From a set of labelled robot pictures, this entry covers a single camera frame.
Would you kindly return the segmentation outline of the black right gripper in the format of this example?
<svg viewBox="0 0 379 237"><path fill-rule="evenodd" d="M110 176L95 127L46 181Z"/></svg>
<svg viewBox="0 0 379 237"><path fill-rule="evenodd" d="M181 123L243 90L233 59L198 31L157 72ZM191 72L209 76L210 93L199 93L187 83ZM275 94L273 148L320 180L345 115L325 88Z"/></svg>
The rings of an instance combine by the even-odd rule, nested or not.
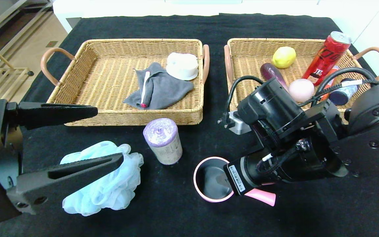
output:
<svg viewBox="0 0 379 237"><path fill-rule="evenodd" d="M215 180L221 186L232 187L237 195L244 195L254 188L274 184L282 179L281 168L269 174L257 171L257 164L266 154L248 154L224 166L225 174L217 175Z"/></svg>

